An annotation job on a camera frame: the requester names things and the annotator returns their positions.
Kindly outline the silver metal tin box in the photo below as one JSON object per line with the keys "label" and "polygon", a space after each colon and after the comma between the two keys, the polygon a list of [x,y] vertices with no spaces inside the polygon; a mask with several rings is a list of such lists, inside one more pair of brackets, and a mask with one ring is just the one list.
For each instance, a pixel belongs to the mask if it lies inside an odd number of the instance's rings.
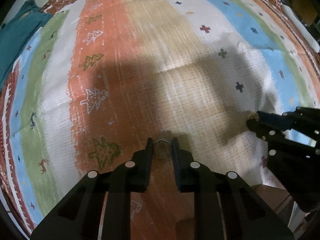
{"label": "silver metal tin box", "polygon": [[254,185],[252,189],[266,202],[285,225],[294,233],[301,235],[307,226],[303,212],[292,196],[285,190],[263,184]]}

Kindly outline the white rolled object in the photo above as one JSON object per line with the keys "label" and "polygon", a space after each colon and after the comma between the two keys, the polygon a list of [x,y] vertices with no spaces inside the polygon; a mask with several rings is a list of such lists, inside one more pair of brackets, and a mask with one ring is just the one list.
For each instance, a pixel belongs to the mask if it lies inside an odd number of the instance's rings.
{"label": "white rolled object", "polygon": [[293,10],[285,5],[281,5],[282,10],[285,12],[285,15],[294,23],[294,25],[297,27],[297,29],[301,32],[303,37],[308,42],[309,46],[315,51],[315,53],[319,53],[319,44],[318,42],[313,38],[313,36],[308,32],[306,27],[300,22],[298,17],[295,15]]}

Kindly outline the teal pillow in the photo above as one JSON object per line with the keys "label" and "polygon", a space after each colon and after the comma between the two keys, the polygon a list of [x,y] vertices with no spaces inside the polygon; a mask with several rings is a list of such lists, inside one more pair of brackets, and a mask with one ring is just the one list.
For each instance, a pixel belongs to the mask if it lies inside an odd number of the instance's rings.
{"label": "teal pillow", "polygon": [[44,27],[52,14],[40,11],[34,0],[26,1],[3,29],[1,29],[1,87],[28,41],[40,27]]}

